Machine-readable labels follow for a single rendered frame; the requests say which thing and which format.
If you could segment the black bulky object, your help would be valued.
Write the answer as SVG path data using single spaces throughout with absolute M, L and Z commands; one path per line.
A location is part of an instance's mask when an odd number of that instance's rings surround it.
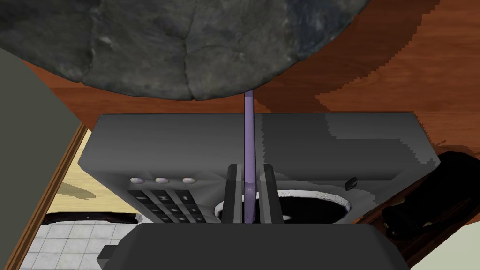
M 480 206 L 480 160 L 456 151 L 438 158 L 437 168 L 402 203 L 383 209 L 388 237 L 406 240 L 443 230 Z

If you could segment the purple bar handle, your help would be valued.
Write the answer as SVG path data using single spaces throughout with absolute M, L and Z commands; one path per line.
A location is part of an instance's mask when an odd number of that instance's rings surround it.
M 252 224 L 256 210 L 254 91 L 244 94 L 244 223 Z

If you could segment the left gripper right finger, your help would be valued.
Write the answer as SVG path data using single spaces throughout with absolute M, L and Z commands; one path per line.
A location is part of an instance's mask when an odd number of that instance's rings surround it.
M 272 165 L 263 164 L 263 173 L 260 175 L 257 190 L 259 194 L 260 223 L 283 224 L 284 219 Z

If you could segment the round grey stone table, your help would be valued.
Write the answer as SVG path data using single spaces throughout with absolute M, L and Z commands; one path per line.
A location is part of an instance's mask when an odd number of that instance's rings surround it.
M 0 48 L 75 83 L 209 100 L 254 90 L 370 0 L 0 0 Z

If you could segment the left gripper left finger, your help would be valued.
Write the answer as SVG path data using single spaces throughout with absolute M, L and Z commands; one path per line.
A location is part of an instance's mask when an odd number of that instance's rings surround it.
M 243 166 L 231 164 L 227 177 L 221 223 L 243 223 Z

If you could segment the grey appliance with keypad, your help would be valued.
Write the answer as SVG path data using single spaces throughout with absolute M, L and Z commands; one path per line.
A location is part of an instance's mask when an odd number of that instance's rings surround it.
M 312 190 L 349 202 L 340 223 L 358 217 L 432 172 L 440 160 L 409 112 L 258 113 L 257 173 L 273 167 L 280 190 Z M 244 162 L 243 114 L 106 114 L 79 166 L 153 222 L 129 192 L 188 190 L 209 223 L 224 199 L 228 167 Z M 346 191 L 345 182 L 358 185 Z

